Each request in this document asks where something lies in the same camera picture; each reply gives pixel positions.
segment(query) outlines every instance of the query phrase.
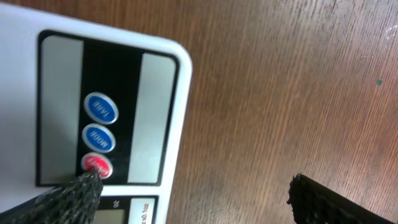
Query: wooden surface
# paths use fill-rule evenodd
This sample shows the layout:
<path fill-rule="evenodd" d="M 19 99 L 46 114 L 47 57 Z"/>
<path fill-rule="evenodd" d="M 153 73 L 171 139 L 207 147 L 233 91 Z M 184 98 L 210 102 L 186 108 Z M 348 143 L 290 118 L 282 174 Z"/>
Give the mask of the wooden surface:
<path fill-rule="evenodd" d="M 168 224 L 293 223 L 299 172 L 398 220 L 397 1 L 8 2 L 190 52 Z"/>

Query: blue button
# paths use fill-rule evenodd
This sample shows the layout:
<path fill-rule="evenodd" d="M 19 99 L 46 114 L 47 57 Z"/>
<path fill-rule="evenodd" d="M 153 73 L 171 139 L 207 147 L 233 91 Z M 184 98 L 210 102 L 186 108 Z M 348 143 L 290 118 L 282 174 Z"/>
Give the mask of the blue button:
<path fill-rule="evenodd" d="M 112 132 L 99 124 L 87 125 L 81 136 L 86 145 L 96 152 L 110 152 L 116 145 Z"/>
<path fill-rule="evenodd" d="M 98 92 L 86 96 L 85 110 L 88 116 L 101 124 L 112 124 L 119 116 L 118 107 L 113 100 Z"/>

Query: kitchen scale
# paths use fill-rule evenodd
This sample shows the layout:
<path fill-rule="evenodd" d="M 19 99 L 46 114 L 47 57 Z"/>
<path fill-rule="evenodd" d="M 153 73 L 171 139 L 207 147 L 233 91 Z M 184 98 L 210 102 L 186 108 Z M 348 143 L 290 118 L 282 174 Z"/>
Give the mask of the kitchen scale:
<path fill-rule="evenodd" d="M 104 189 L 94 224 L 165 223 L 187 51 L 1 3 L 0 31 L 0 212 L 95 168 Z"/>

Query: button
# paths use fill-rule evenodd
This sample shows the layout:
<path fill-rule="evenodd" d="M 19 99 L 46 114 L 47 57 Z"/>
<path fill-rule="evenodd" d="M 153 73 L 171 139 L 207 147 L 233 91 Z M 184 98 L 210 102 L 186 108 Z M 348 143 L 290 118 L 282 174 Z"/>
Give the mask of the button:
<path fill-rule="evenodd" d="M 130 203 L 130 224 L 151 224 L 154 216 L 154 198 L 133 198 Z"/>
<path fill-rule="evenodd" d="M 112 124 L 118 119 L 116 104 L 105 94 L 94 92 L 85 98 L 85 110 L 93 120 L 101 124 Z"/>
<path fill-rule="evenodd" d="M 107 179 L 113 172 L 112 163 L 104 155 L 91 152 L 81 158 L 81 168 L 83 170 L 96 169 L 102 179 Z"/>
<path fill-rule="evenodd" d="M 83 128 L 81 136 L 86 145 L 96 152 L 110 152 L 116 145 L 112 132 L 99 124 L 87 125 Z"/>

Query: round button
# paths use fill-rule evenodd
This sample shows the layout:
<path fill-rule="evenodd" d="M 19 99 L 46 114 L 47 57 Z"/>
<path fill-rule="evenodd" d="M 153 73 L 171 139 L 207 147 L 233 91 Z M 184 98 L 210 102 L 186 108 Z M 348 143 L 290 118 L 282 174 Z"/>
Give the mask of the round button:
<path fill-rule="evenodd" d="M 118 119 L 118 107 L 103 93 L 93 92 L 87 95 L 84 106 L 88 116 L 98 123 L 112 124 Z"/>
<path fill-rule="evenodd" d="M 110 152 L 116 145 L 112 132 L 99 124 L 87 125 L 83 128 L 81 136 L 86 145 L 96 152 Z"/>
<path fill-rule="evenodd" d="M 87 153 L 81 158 L 81 168 L 83 170 L 98 170 L 102 179 L 107 179 L 113 172 L 113 166 L 109 159 L 95 152 Z"/>

